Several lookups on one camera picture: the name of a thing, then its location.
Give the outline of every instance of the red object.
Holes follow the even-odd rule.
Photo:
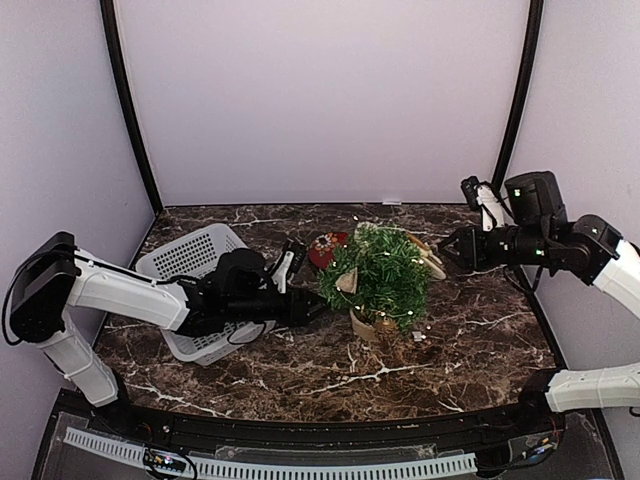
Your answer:
[[[309,249],[311,263],[322,270],[326,269],[335,258],[333,251],[336,247],[347,244],[347,236],[345,232],[329,232],[320,235]]]

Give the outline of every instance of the white wall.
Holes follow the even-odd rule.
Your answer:
[[[527,0],[118,0],[167,205],[460,201],[490,177]]]
[[[127,263],[153,214],[120,113],[99,2],[4,0],[0,37],[0,290],[58,230]],[[77,316],[90,337],[100,319]],[[0,476],[30,478],[63,381],[33,347],[0,343]]]
[[[595,213],[640,243],[640,3],[547,2],[509,175],[556,173],[570,217]],[[572,368],[640,361],[640,321],[570,274],[540,299]],[[640,479],[640,422],[606,413],[628,479]]]

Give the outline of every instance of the laundry basket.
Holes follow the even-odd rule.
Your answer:
[[[150,277],[166,280],[174,275],[202,277],[215,270],[220,255],[246,247],[228,226],[216,223],[167,243],[146,254],[136,263],[136,271]],[[260,333],[270,331],[275,321],[266,325],[252,322],[227,323],[224,331],[205,337],[185,337],[168,330],[162,330],[171,353],[183,362],[209,365],[237,350],[256,338]],[[230,344],[227,339],[233,336]]]

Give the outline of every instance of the green tinsel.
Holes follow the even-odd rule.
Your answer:
[[[362,224],[347,243],[319,275],[320,294],[331,308],[353,308],[368,323],[388,317],[401,331],[426,315],[430,270],[403,230]],[[356,293],[338,290],[338,278],[356,267]]]

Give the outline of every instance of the brown marble surface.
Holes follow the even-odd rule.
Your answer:
[[[274,260],[287,237],[306,244],[360,221],[395,224],[433,244],[477,221],[461,205],[273,205],[176,207],[161,214],[143,254],[212,223],[226,223]],[[410,335],[379,345],[351,331],[348,315],[330,312],[308,327],[276,329],[202,367],[176,360],[160,332],[109,316],[98,354],[125,379],[138,405],[251,420],[370,421],[442,415],[516,401],[529,375],[553,357],[523,295],[500,269],[464,274],[446,264],[434,282],[429,314]],[[305,266],[295,279],[315,288]]]

